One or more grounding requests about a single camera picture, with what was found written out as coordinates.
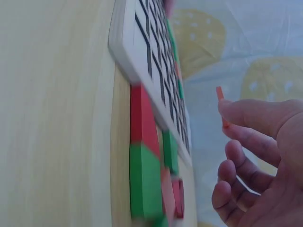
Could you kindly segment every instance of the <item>pink block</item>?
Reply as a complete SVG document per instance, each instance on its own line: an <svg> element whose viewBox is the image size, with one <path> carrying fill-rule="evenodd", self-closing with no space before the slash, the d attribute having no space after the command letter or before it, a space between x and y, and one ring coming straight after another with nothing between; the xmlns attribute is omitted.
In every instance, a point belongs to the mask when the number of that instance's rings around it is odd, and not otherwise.
<svg viewBox="0 0 303 227"><path fill-rule="evenodd" d="M163 212L166 214L169 227L171 227L175 217L176 203L174 191L172 188L170 171L168 168L161 171L161 190Z"/></svg>
<svg viewBox="0 0 303 227"><path fill-rule="evenodd" d="M173 12L174 12L174 7L175 7L176 0L165 0L164 1L164 9L167 18L171 18Z"/></svg>

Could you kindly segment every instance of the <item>bedsheet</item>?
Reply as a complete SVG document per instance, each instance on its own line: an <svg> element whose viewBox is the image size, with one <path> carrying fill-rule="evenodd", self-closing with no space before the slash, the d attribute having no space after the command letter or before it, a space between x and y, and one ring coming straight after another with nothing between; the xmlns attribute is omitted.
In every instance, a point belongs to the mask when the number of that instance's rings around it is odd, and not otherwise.
<svg viewBox="0 0 303 227"><path fill-rule="evenodd" d="M228 142L216 86L227 99L303 98L300 0L177 0L174 28L192 131L199 225L225 226L212 208L217 169ZM260 168L276 170L245 151Z"/></svg>

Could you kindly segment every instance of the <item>white grid frame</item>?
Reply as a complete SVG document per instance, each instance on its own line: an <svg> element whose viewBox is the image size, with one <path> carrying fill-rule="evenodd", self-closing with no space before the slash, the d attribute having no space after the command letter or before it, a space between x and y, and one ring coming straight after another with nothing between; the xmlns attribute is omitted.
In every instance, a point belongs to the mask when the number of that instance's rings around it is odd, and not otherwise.
<svg viewBox="0 0 303 227"><path fill-rule="evenodd" d="M147 67L146 62L143 61L144 58L142 58L144 47L136 46L139 41L142 41L137 33L134 35L135 31L138 31L137 27L140 28L141 35L146 41ZM157 51L155 43L151 43L150 37L153 33L156 36ZM117 0L114 6L108 44L130 84L142 83L144 85L153 107L156 122L162 130L171 131L177 140L179 155L187 165L192 166L190 141L188 140L190 132L188 132L185 115L186 107L184 100L180 99L178 93L178 78L162 0ZM159 71L157 78L154 78L152 73L152 69L155 70L155 67ZM154 81L159 80L161 81L160 87L159 85L155 86Z"/></svg>

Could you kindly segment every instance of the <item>fingernail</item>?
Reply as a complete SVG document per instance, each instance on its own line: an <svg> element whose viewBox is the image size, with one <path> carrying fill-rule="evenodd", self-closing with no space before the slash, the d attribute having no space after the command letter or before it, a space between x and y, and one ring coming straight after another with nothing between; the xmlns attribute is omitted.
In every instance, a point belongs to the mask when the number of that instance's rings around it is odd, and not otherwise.
<svg viewBox="0 0 303 227"><path fill-rule="evenodd" d="M227 99L221 99L221 100L219 101L219 106L227 106L227 105L229 105L230 103L232 103L232 101L229 101L229 100L227 100Z"/></svg>

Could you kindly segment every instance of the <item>red block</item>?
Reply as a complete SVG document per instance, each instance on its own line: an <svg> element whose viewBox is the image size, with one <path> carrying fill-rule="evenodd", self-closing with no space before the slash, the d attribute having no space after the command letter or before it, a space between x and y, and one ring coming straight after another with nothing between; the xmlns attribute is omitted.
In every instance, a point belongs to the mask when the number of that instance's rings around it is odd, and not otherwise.
<svg viewBox="0 0 303 227"><path fill-rule="evenodd" d="M147 146L159 159L160 148L152 105L143 85L131 88L131 143Z"/></svg>
<svg viewBox="0 0 303 227"><path fill-rule="evenodd" d="M173 180L172 187L173 187L175 203L176 203L175 217L178 219L183 219L184 208L185 208L183 181L181 179Z"/></svg>
<svg viewBox="0 0 303 227"><path fill-rule="evenodd" d="M169 227L171 227L175 217L176 204L170 171L168 168L161 171L161 190L163 213L166 214Z"/></svg>

